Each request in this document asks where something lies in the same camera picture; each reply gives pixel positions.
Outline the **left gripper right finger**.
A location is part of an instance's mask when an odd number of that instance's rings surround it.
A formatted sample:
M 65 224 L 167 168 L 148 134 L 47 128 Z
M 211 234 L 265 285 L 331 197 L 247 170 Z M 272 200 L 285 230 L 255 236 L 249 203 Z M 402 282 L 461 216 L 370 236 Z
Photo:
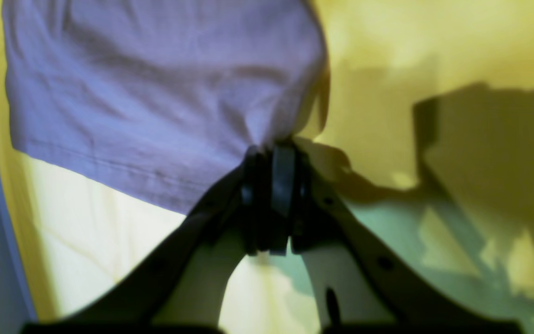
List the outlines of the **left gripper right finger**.
M 309 273 L 324 334 L 519 334 L 426 283 L 290 143 L 272 152 L 272 253 L 291 247 Z

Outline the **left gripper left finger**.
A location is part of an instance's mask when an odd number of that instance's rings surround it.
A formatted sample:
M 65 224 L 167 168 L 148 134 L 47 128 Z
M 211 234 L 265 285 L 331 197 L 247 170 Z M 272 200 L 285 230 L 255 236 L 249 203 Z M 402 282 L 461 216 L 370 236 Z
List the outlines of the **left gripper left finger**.
M 214 184 L 185 221 L 104 296 L 24 334 L 219 334 L 225 287 L 244 256 L 258 250 L 248 214 L 265 155 L 243 161 Z

